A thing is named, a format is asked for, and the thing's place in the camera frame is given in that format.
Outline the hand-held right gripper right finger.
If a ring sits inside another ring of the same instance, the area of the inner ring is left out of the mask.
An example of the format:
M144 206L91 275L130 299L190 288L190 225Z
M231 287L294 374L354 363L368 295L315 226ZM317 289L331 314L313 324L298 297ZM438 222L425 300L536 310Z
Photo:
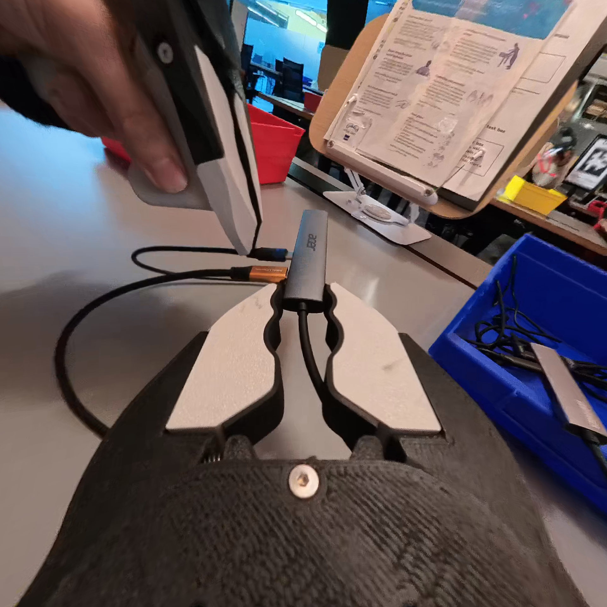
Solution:
M375 308L334 282L325 287L330 349L323 418L353 450L364 436L396 451L402 436L434 437L443 427L401 334Z

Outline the wooden book stand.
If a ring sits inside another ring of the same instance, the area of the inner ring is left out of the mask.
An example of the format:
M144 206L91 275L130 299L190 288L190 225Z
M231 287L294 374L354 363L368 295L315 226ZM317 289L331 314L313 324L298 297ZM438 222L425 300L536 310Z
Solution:
M409 244L415 242L408 237L413 234L412 222L398 226L396 219L392 219L393 211L383 211L379 218L365 214L369 207L381 205L366 194L360 178L367 178L441 218L467 218L479 212L554 133L557 119L572 99L583 72L606 44L606 1L574 1L572 11L477 136L473 151L466 154L466 164L438 189L434 205L406 197L395 179L382 178L378 169L364 168L361 161L344 166L324 139L388 16L375 19L361 31L323 95L310 127L310 139L318 152L344 167L352 183L351 193L327 192L325 196L392 242Z

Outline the red plastic bin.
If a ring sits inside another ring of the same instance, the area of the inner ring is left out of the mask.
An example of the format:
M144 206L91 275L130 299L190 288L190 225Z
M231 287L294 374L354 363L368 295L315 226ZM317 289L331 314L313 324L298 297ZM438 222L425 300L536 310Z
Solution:
M261 185L282 183L287 176L304 130L255 108L239 97L240 117L247 118ZM198 120L185 106L169 103L164 120L175 144L183 154L184 165L215 162L223 151L212 118Z

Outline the person's left hand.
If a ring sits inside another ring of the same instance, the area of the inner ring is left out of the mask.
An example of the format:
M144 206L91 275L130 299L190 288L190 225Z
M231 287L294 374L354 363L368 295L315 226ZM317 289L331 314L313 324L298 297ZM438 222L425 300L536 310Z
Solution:
M178 149L129 57L134 35L105 1L1 1L1 54L37 54L55 73L42 87L67 127L121 141L165 193L187 186Z

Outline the framed black white picture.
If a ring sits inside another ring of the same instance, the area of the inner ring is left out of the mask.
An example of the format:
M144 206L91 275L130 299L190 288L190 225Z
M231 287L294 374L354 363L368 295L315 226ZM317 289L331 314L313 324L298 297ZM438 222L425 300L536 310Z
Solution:
M606 135L597 135L579 156L564 183L595 191L606 182Z

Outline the dark grey usb hub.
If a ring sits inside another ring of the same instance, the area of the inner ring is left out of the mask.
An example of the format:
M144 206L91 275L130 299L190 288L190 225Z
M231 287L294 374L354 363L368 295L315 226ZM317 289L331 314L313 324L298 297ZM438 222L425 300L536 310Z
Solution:
M297 314L303 360L322 404L327 398L327 390L315 361L308 316L323 313L325 310L327 242L328 213L322 210L304 211L283 298L284 310Z

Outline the person's left forearm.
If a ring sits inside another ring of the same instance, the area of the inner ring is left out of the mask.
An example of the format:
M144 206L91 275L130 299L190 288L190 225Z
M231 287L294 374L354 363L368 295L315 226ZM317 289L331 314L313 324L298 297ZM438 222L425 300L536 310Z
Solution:
M23 117L46 127L72 129L34 89L19 59L1 55L1 101Z

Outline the silver usb hub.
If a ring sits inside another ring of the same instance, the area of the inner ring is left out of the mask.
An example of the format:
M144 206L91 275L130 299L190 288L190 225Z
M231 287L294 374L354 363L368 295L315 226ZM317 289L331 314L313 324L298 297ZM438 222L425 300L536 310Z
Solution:
M547 346L531 344L532 351L554 393L557 413L565 429L582 439L606 445L606 428L561 356Z

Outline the printed instruction sheet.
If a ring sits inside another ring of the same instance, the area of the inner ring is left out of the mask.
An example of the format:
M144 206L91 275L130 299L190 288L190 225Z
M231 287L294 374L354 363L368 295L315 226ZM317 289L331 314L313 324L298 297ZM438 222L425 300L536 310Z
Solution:
M324 139L434 205L574 1L398 1Z

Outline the yellow plastic bin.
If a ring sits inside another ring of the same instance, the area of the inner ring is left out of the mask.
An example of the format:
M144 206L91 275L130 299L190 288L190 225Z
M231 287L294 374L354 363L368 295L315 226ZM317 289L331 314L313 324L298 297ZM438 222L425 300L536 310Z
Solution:
M555 189L536 186L516 175L504 188L498 200L546 217L567 200L567 195Z

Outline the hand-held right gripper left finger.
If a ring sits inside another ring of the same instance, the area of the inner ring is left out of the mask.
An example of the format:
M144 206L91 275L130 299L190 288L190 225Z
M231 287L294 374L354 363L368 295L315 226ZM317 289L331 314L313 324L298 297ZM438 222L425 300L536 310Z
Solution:
M208 331L166 423L170 433L211 432L257 444L282 421L281 284L268 284Z

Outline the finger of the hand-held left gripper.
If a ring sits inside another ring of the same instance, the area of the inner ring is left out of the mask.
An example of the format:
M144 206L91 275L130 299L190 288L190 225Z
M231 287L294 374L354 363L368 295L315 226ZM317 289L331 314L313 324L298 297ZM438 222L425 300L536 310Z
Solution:
M249 255L253 249L246 249L242 243L245 228L237 226L236 218L236 211L242 209L247 194L232 118L232 95L238 91L226 92L208 56L198 47L195 47L195 54L223 148L221 157L215 162L197 166L197 177L233 248L240 255Z
M245 202L241 204L242 209L236 211L237 226L245 228L241 238L245 248L255 249L263 223L261 186L247 103L238 92L232 95L232 118L247 193Z

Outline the black office chair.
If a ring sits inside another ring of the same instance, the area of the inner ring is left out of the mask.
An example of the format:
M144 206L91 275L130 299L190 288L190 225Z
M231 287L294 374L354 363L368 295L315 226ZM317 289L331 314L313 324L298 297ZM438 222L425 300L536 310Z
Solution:
M290 59L275 61L276 72L279 77L274 87L274 95L289 101L304 102L303 79L304 65Z

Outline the blue plastic bin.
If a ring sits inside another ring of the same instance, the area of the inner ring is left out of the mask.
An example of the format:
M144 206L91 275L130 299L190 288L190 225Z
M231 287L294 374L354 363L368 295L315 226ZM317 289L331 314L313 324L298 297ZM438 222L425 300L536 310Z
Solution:
M524 236L430 355L500 430L606 515L606 445L598 458L565 429L533 343L556 350L606 426L606 272Z

